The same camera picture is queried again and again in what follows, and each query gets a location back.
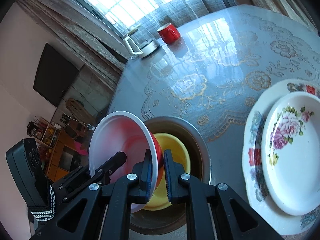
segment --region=silver bolt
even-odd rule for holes
[[[183,173],[183,174],[180,175],[180,178],[181,178],[181,179],[184,179],[184,180],[188,180],[188,179],[190,179],[190,174],[188,174],[188,173]]]
[[[227,185],[227,184],[224,184],[224,183],[220,183],[220,184],[218,185],[218,189],[225,191],[225,190],[228,189],[228,185]]]
[[[97,183],[92,183],[89,185],[90,190],[97,190],[99,188],[99,185]]]
[[[130,173],[130,174],[127,175],[127,179],[129,179],[129,180],[134,180],[136,178],[137,178],[137,175],[134,174],[134,173]]]

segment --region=television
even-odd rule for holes
[[[79,70],[48,43],[45,44],[33,89],[58,107]]]

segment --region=pink wall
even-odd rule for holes
[[[33,90],[46,42],[78,68],[83,65],[13,4],[0,23],[0,220],[13,240],[29,239],[30,228],[27,207],[12,179],[5,153],[27,137],[27,124],[35,115],[50,120],[56,110]]]

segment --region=floral plate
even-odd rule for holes
[[[294,91],[304,91],[320,98],[320,89],[308,81],[287,79],[276,83],[261,94],[250,111],[244,130],[242,169],[250,206],[279,234],[295,235],[309,229],[320,206],[302,216],[283,212],[272,200],[261,165],[261,139],[266,117],[276,101]]]
[[[274,202],[289,215],[320,205],[318,109],[320,99],[314,95],[285,95],[270,110],[262,132],[264,178]]]

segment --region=white handle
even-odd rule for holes
[[[131,55],[135,56],[135,55],[141,55],[141,54],[143,54],[142,50],[137,46],[137,44],[134,43],[134,41],[131,39],[130,36],[126,36],[123,41],[124,41],[125,47],[127,48],[127,50],[129,51],[129,53],[130,53]],[[130,42],[131,45],[134,47],[134,49],[137,49],[137,50],[138,50],[138,52],[133,51],[133,49],[132,49],[132,47],[130,46],[130,43],[129,43],[129,42]]]

